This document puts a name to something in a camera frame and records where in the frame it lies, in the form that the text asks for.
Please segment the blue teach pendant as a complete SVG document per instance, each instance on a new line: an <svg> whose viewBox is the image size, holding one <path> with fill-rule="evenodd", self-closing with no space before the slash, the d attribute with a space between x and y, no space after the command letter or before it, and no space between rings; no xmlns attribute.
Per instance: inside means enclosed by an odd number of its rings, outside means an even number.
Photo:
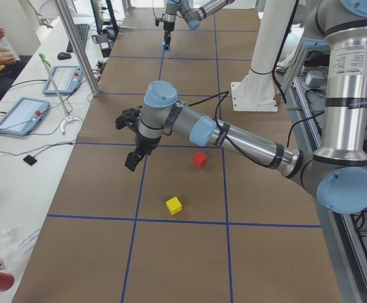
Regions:
<svg viewBox="0 0 367 303"><path fill-rule="evenodd" d="M83 79L83 71L80 66L54 66L50 74L61 95L75 92Z"/></svg>
<svg viewBox="0 0 367 303"><path fill-rule="evenodd" d="M0 120L0 133L26 136L42 120L50 103L30 97L21 97Z"/></svg>

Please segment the black computer mouse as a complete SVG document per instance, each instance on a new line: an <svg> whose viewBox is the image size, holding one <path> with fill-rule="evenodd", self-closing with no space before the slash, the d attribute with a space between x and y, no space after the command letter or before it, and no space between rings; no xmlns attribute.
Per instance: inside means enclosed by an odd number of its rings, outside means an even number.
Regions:
<svg viewBox="0 0 367 303"><path fill-rule="evenodd" d="M68 52L60 52L57 55L57 59L60 61L67 60L71 58L71 54Z"/></svg>

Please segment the small black square pad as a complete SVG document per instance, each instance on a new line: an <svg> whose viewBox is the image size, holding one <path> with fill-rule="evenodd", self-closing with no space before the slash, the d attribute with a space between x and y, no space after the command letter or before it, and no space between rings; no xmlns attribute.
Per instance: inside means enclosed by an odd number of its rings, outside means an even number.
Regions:
<svg viewBox="0 0 367 303"><path fill-rule="evenodd" d="M31 155L27 155L23 158L23 161L27 163L28 165L32 166L35 163L37 163L37 159Z"/></svg>

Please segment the yellow cube block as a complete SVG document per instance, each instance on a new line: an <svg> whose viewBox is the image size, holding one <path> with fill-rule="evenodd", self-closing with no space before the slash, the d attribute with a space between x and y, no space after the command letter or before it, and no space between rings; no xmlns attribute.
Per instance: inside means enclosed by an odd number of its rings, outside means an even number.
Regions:
<svg viewBox="0 0 367 303"><path fill-rule="evenodd" d="M171 215L175 215L182 211L182 204L176 196L167 200L165 204Z"/></svg>

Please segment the aluminium frame post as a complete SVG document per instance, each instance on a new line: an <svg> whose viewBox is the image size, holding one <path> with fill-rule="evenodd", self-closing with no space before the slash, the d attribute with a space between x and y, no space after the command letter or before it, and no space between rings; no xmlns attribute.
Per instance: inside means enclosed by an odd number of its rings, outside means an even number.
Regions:
<svg viewBox="0 0 367 303"><path fill-rule="evenodd" d="M57 11L59 13L60 19L66 31L67 37L73 47L74 54L83 70L84 76L86 78L87 84L90 88L91 94L96 97L99 93L98 83L92 72L92 68L88 57L83 47L83 43L76 30L74 20L69 12L67 2L65 0L54 1Z"/></svg>

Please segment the near blue teach pendant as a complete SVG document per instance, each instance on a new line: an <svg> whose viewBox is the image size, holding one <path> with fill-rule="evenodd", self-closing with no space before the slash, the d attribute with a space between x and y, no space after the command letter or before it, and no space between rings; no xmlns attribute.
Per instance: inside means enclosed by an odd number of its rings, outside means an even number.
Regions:
<svg viewBox="0 0 367 303"><path fill-rule="evenodd" d="M50 103L30 97L21 97L0 120L0 133L26 136L42 120Z"/></svg>

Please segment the black keyboard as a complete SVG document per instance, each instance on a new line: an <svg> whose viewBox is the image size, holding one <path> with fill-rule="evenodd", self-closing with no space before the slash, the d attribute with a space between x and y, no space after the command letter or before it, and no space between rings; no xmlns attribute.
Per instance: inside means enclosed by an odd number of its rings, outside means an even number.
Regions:
<svg viewBox="0 0 367 303"><path fill-rule="evenodd" d="M83 46L83 48L86 47L86 43L88 40L88 34L90 32L90 25L88 23L78 23L74 25L78 34L78 37L81 41L81 44ZM67 53L72 53L73 51L73 46L71 45L71 42L68 42L67 48L66 48L66 52Z"/></svg>

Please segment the blue cube block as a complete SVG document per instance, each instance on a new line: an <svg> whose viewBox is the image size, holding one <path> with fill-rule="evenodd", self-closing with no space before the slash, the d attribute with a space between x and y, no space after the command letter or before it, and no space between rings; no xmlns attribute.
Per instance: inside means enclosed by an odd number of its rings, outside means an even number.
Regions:
<svg viewBox="0 0 367 303"><path fill-rule="evenodd" d="M165 42L163 42L162 45L164 51L170 51L170 45L166 44Z"/></svg>

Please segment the far blue teach pendant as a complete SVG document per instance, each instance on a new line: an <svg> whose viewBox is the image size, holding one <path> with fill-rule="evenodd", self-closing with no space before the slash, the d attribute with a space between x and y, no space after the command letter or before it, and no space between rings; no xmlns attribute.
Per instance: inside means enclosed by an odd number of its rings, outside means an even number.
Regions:
<svg viewBox="0 0 367 303"><path fill-rule="evenodd" d="M83 71L80 66L54 66L50 74L61 95L75 92L83 79Z"/></svg>

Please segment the red cube block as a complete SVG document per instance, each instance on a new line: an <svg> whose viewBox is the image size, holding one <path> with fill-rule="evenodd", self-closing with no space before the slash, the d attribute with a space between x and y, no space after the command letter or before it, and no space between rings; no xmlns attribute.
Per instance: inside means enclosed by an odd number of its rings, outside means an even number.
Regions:
<svg viewBox="0 0 367 303"><path fill-rule="evenodd" d="M199 151L192 157L192 161L194 165L196 165L199 168L202 168L207 163L207 155Z"/></svg>

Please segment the metal reacher grabber stick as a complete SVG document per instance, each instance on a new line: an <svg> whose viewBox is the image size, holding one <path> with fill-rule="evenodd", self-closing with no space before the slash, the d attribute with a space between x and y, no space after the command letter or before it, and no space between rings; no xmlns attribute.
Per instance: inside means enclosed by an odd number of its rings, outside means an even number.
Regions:
<svg viewBox="0 0 367 303"><path fill-rule="evenodd" d="M78 122L83 122L83 120L79 117L75 117L75 116L72 116L71 113L68 111L68 109L66 108L66 105L65 105L65 101L63 99L63 96L64 95L61 95L54 83L54 80L52 79L51 77L51 74L50 74L50 69L53 67L49 62L48 60L46 59L46 56L43 54L43 53L40 53L39 54L39 58L42 62L42 64L44 65L44 68L47 72L47 81L46 81L46 84L44 86L44 89L42 90L43 94L44 95L56 95L57 98L59 99L59 103L64 111L64 115L65 117L63 118L62 122L60 123L60 130L61 130L61 133L63 135L65 135L66 133L66 125L70 122L74 122L74 121L78 121Z"/></svg>

